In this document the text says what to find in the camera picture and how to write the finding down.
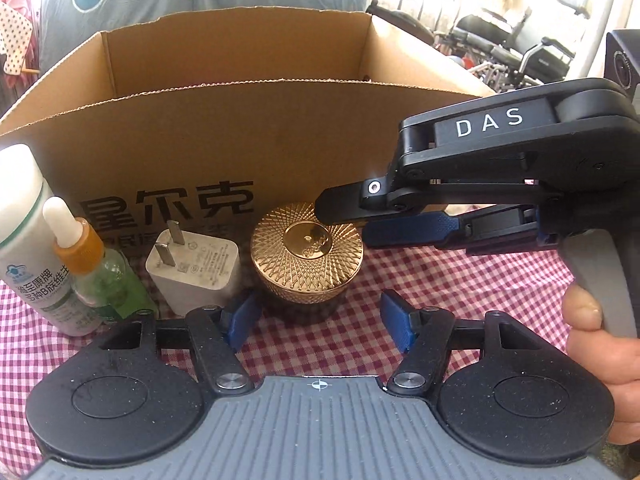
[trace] crosshair marking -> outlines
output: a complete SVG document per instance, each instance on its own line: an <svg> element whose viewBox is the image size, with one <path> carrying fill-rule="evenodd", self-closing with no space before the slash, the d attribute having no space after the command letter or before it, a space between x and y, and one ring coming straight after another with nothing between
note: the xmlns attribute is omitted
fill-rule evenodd
<svg viewBox="0 0 640 480"><path fill-rule="evenodd" d="M326 381L323 381L322 379L318 379L317 381L313 381L312 383L308 384L308 386L312 386L314 387L316 390L324 390L325 388L331 386L329 383L327 383Z"/></svg>

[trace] human hand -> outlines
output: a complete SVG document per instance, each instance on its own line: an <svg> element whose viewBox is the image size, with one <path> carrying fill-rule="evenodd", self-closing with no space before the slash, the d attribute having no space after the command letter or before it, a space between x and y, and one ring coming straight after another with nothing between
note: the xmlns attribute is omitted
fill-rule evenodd
<svg viewBox="0 0 640 480"><path fill-rule="evenodd" d="M600 304L575 284L564 294L562 316L572 327L566 344L569 357L605 383L613 395L616 412L609 441L640 440L640 339L605 332Z"/></svg>

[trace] white plastic bottle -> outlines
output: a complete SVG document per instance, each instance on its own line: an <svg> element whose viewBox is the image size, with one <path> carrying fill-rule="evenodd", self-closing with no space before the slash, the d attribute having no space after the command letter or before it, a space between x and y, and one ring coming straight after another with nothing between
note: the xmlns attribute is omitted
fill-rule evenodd
<svg viewBox="0 0 640 480"><path fill-rule="evenodd" d="M0 150L0 280L60 332L86 335L101 321L72 291L53 251L54 234L42 215L51 196L28 146Z"/></svg>

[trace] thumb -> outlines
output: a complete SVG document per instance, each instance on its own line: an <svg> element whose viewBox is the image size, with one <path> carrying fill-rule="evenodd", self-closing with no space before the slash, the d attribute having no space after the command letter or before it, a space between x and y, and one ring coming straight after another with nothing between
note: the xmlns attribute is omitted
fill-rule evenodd
<svg viewBox="0 0 640 480"><path fill-rule="evenodd" d="M581 286L570 285L562 299L562 317L576 330L593 332L602 326L602 308Z"/></svg>

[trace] gold jar lid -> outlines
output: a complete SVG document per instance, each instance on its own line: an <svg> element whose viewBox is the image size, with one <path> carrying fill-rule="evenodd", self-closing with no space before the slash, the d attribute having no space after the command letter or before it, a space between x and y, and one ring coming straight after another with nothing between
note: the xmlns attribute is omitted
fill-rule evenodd
<svg viewBox="0 0 640 480"><path fill-rule="evenodd" d="M353 224L325 226L312 203L267 213L254 229L251 256L263 282L295 303L321 303L340 294L364 256Z"/></svg>

